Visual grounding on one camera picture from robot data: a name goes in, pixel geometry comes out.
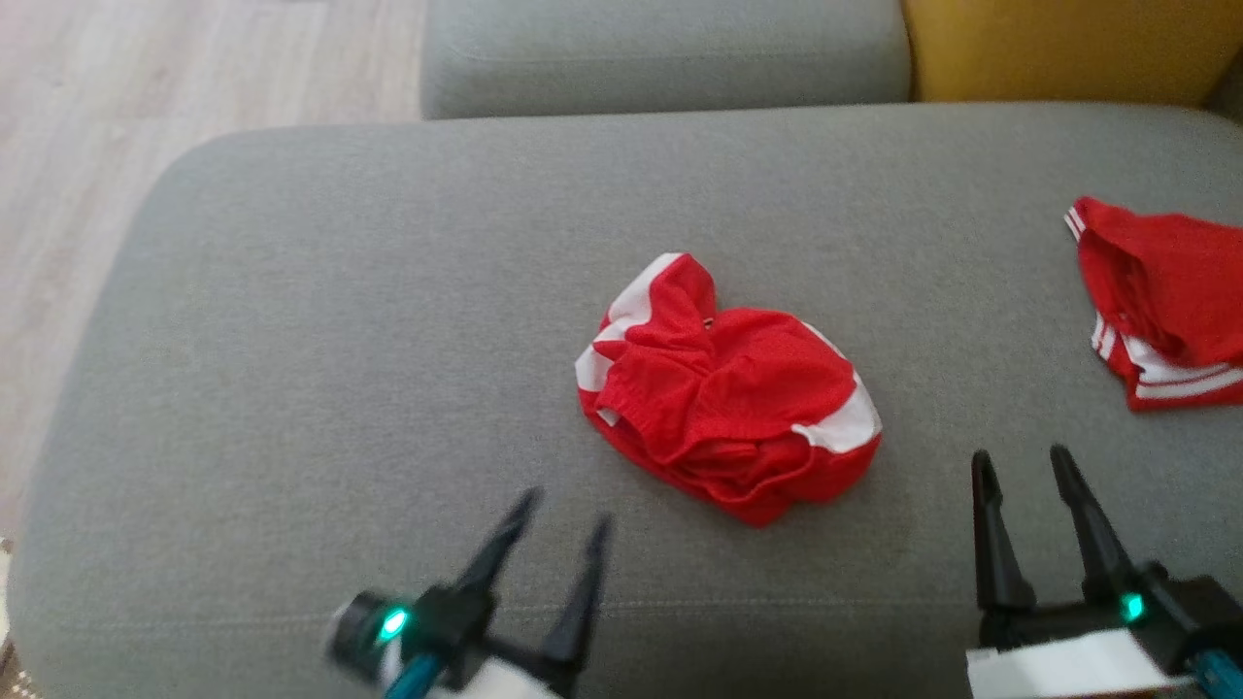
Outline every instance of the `red garment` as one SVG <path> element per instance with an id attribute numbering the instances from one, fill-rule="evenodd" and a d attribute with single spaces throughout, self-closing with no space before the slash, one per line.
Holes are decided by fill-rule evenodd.
<path id="1" fill-rule="evenodd" d="M 1136 216 L 1089 198 L 1076 201 L 1065 221 L 1079 240 L 1084 281 L 1098 310 L 1093 350 L 1126 382 L 1126 403 L 1131 410 L 1243 404 L 1243 363 L 1180 363 L 1188 354 L 1219 356 L 1232 337 L 1243 340 L 1243 311 L 1231 317 L 1217 300 L 1202 299 L 1213 289 L 1223 296 L 1232 292 L 1238 296 L 1238 291 L 1227 289 L 1231 285 L 1223 280 L 1233 266 L 1239 275 L 1233 286 L 1243 285 L 1243 249 L 1239 248 L 1243 230 L 1181 215 Z M 1228 231 L 1238 236 L 1234 252 Z M 1157 239 L 1157 243 L 1147 239 Z M 1121 241 L 1119 246 L 1114 245 L 1115 240 Z M 1206 250 L 1216 255 L 1206 255 Z M 1154 291 L 1158 292 L 1158 301 L 1150 300 Z M 1243 299 L 1234 302 L 1243 303 Z M 1203 313 L 1197 305 L 1203 306 Z M 1156 316 L 1149 313 L 1151 308 L 1162 308 L 1166 315 L 1177 317 L 1175 325 L 1180 328 L 1203 325 L 1212 318 L 1228 321 L 1218 323 L 1219 332 L 1185 338 L 1167 332 L 1161 321 L 1154 321 Z M 1182 311 L 1171 312 L 1177 308 Z M 1166 347 L 1181 347 L 1181 353 L 1158 350 L 1154 337 L 1162 340 Z"/>
<path id="2" fill-rule="evenodd" d="M 854 367 L 794 316 L 716 311 L 711 275 L 661 255 L 574 364 L 583 412 L 630 460 L 753 526 L 853 485 L 880 445 Z"/>
<path id="3" fill-rule="evenodd" d="M 1185 367 L 1243 363 L 1243 229 L 1084 197 L 1079 265 L 1105 322 Z"/>

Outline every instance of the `crumpled red shorts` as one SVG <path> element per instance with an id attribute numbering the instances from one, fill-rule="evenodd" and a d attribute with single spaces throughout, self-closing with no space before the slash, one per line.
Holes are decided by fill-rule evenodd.
<path id="1" fill-rule="evenodd" d="M 712 276 L 685 252 L 630 282 L 574 368 L 613 447 L 753 526 L 837 498 L 880 445 L 880 417 L 837 347 L 789 313 L 718 312 Z"/>

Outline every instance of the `sofa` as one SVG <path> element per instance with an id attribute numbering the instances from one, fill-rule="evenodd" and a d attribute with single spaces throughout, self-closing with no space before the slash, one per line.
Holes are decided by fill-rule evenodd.
<path id="1" fill-rule="evenodd" d="M 617 517 L 584 699 L 970 697 L 979 448 L 1042 599 L 1075 598 L 1081 577 L 1054 442 L 1135 558 L 1243 595 L 1243 410 L 1126 409 L 1089 346 L 1063 224 L 1091 194 L 1243 225 L 1238 124 L 1155 106 L 900 103 L 907 58 L 885 19 L 900 15 L 879 0 L 791 1 L 792 21 L 766 9 L 733 34 L 725 15 L 743 4 L 701 2 L 736 7 L 675 15 L 707 27 L 689 39 L 653 22 L 684 58 L 604 61 L 604 86 L 590 61 L 539 61 L 622 21 L 567 36 L 587 32 L 579 10 L 549 31 L 561 15 L 541 0 L 505 15 L 512 34 L 488 29 L 493 46 L 546 51 L 517 67 L 495 53 L 508 56 L 495 70 L 528 71 L 506 73 L 527 86 L 511 91 L 438 56 L 472 46 L 441 24 L 449 5 L 428 27 L 425 96 L 443 90 L 429 116 L 496 117 L 230 136 L 179 159 L 137 214 L 14 562 L 14 636 L 46 697 L 374 695 L 324 660 L 333 612 L 363 588 L 450 578 L 532 485 L 544 504 L 500 587 L 496 631 L 513 638 L 551 626 L 590 522 Z M 736 60 L 762 52 L 742 41 L 757 32 L 838 41 L 807 26 L 842 21 L 829 12 L 871 44 L 840 29 L 842 62 L 824 58 L 838 45 L 786 67 Z M 518 34 L 527 20 L 549 44 Z M 610 56 L 648 49 L 628 41 Z M 838 87 L 810 95 L 803 70 Z M 661 75 L 679 87 L 645 103 Z M 731 101 L 735 85 L 750 87 Z M 645 113 L 512 116 L 554 109 Z M 574 358 L 671 250 L 712 271 L 722 306 L 796 313 L 854 362 L 884 442 L 840 499 L 751 529 L 583 418 Z"/>

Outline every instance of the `blue cable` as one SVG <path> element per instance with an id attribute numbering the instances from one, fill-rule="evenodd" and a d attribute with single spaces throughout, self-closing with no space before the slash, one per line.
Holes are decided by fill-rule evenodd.
<path id="1" fill-rule="evenodd" d="M 384 699 L 423 699 L 431 692 L 431 685 L 436 683 L 445 664 L 440 658 L 424 654 L 415 658 L 401 670 L 393 687 L 384 693 Z"/>
<path id="2" fill-rule="evenodd" d="M 1199 688 L 1212 699 L 1243 699 L 1243 672 L 1221 650 L 1204 650 L 1191 660 Z"/>

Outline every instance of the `yellow cushion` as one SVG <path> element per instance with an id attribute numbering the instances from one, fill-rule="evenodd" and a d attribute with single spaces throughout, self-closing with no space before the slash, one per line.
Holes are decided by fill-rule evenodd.
<path id="1" fill-rule="evenodd" d="M 905 0 L 916 98 L 1199 104 L 1243 0 Z"/>

